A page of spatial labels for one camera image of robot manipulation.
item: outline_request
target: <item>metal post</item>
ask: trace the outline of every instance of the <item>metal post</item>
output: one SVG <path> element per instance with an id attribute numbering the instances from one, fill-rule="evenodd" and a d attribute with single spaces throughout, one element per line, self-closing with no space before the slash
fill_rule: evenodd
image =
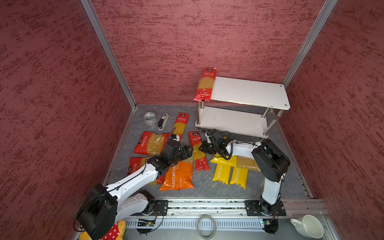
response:
<path id="1" fill-rule="evenodd" d="M 266 108 L 265 112 L 263 113 L 262 115 L 262 118 L 265 118 L 266 114 L 268 113 L 268 111 L 270 110 L 271 108 Z"/>
<path id="2" fill-rule="evenodd" d="M 200 125 L 199 111 L 200 111 L 200 102 L 197 103 L 197 118 L 196 118 L 196 124 L 197 125 Z"/>
<path id="3" fill-rule="evenodd" d="M 267 127 L 265 132 L 263 133 L 264 137 L 268 136 L 269 131 L 271 130 L 272 126 L 279 120 L 279 118 L 283 115 L 284 110 L 281 109 L 280 112 L 277 114 L 276 118 L 271 122 L 271 124 Z"/>

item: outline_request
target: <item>gray marble surface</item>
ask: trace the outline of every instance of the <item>gray marble surface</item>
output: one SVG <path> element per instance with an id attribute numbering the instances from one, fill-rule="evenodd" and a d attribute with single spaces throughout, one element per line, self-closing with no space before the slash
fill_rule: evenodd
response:
<path id="1" fill-rule="evenodd" d="M 262 114 L 265 108 L 259 108 L 254 106 L 214 106 L 218 108 L 226 108 L 237 111 L 244 111 L 249 113 L 258 113 Z M 196 109 L 197 105 L 139 105 L 135 113 L 134 120 L 132 122 L 128 137 L 125 141 L 122 153 L 116 168 L 113 172 L 112 182 L 116 182 L 124 177 L 126 177 L 129 166 L 130 157 L 146 157 L 143 155 L 138 155 L 132 151 L 136 147 L 137 142 L 139 141 L 141 134 L 144 131 L 150 131 L 155 133 L 166 133 L 171 132 L 172 127 L 175 123 L 176 117 L 179 112 L 188 113 L 189 120 L 184 131 L 183 138 L 181 140 L 181 145 L 190 145 L 188 132 L 199 130 L 195 127 L 196 121 Z M 165 125 L 163 131 L 158 131 L 157 124 L 150 126 L 144 123 L 143 115 L 147 111 L 155 111 L 158 119 L 165 113 L 169 113 L 168 121 Z M 269 113 L 267 115 L 268 124 L 272 120 L 272 115 Z M 205 136 L 200 134 L 202 140 L 205 140 Z M 257 142 L 261 139 L 258 137 L 245 136 L 240 134 L 232 134 L 231 138 L 244 141 L 244 142 Z M 273 128 L 269 133 L 269 138 L 286 154 L 286 149 L 284 147 L 283 141 L 279 132 L 276 128 Z M 212 155 L 207 154 L 207 160 L 210 161 Z M 212 181 L 213 175 L 215 173 L 216 164 L 209 162 L 209 167 L 211 171 L 201 170 L 196 172 L 194 166 L 192 183 L 195 186 L 193 189 L 182 189 L 179 191 L 159 191 L 161 185 L 147 185 L 143 189 L 148 190 L 156 198 L 167 198 L 167 197 L 199 197 L 199 198 L 259 198 L 263 191 L 264 177 L 260 172 L 248 171 L 247 179 L 247 189 L 234 184 L 226 185 L 219 181 Z M 289 171 L 285 176 L 285 181 L 281 187 L 281 197 L 287 199 L 306 199 L 309 198 L 305 187 L 301 181 L 300 175 L 296 168 L 290 167 Z"/>

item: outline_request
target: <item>plush toy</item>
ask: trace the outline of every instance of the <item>plush toy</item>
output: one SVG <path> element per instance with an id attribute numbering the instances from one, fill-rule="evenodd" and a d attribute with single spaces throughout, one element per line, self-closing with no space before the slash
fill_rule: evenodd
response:
<path id="1" fill-rule="evenodd" d="M 124 220 L 120 220 L 119 222 L 115 223 L 111 230 L 109 230 L 109 232 L 104 235 L 100 240 L 122 240 L 126 225 L 127 223 Z M 87 232 L 82 232 L 80 234 L 79 240 L 91 240 L 91 237 L 88 235 Z"/>

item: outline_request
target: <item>textured red wall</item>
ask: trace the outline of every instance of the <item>textured red wall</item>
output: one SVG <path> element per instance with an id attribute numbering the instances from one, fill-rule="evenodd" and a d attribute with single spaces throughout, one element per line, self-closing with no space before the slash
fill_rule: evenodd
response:
<path id="1" fill-rule="evenodd" d="M 0 239 L 70 239 L 130 107 L 80 1 L 3 1 L 0 19 Z"/>
<path id="2" fill-rule="evenodd" d="M 288 87 L 291 109 L 281 118 L 343 240 L 384 239 L 383 12 L 382 0 L 339 0 Z"/>
<path id="3" fill-rule="evenodd" d="M 281 83 L 324 0 L 94 0 L 138 103 L 192 103 L 205 67 Z"/>

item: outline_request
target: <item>white mug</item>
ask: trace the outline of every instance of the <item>white mug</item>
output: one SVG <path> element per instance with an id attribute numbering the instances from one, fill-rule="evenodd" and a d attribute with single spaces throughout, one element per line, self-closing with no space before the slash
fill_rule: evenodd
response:
<path id="1" fill-rule="evenodd" d="M 291 224 L 295 226 L 298 233 L 309 238 L 322 238 L 324 229 L 321 222 L 312 215 L 305 215 L 299 220 L 292 218 Z"/>

